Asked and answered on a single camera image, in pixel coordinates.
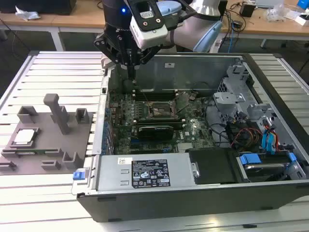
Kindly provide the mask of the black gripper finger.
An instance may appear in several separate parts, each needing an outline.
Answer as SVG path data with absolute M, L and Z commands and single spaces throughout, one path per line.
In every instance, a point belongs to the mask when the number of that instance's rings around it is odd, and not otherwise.
M 144 50 L 137 46 L 132 48 L 132 79 L 136 77 L 136 69 L 142 64 L 146 64 L 159 51 L 159 46 L 146 48 Z
M 130 53 L 126 47 L 125 36 L 122 32 L 116 32 L 115 35 L 103 32 L 97 36 L 94 45 L 112 62 L 125 69 L 128 79 L 132 79 Z

